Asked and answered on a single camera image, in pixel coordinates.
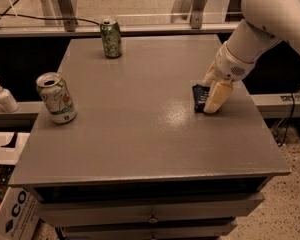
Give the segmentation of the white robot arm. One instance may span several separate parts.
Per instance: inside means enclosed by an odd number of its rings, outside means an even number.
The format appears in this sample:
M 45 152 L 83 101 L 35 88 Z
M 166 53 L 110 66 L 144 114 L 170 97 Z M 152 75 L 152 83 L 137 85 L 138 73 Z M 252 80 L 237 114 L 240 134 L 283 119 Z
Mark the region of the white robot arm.
M 229 98 L 263 53 L 286 42 L 300 56 L 300 0 L 242 0 L 244 18 L 219 48 L 204 76 L 204 111 L 213 114 Z

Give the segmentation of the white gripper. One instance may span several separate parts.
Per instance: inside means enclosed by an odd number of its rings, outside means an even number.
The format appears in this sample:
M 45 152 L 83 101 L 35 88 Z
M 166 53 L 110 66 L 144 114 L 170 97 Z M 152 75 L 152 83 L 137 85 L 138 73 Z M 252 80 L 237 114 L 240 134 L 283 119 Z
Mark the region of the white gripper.
M 231 50 L 228 41 L 224 42 L 202 80 L 205 87 L 210 87 L 204 112 L 216 113 L 230 97 L 232 81 L 243 80 L 254 69 L 255 63 L 254 54 L 248 54 L 242 49 Z M 218 81 L 220 78 L 232 81 Z

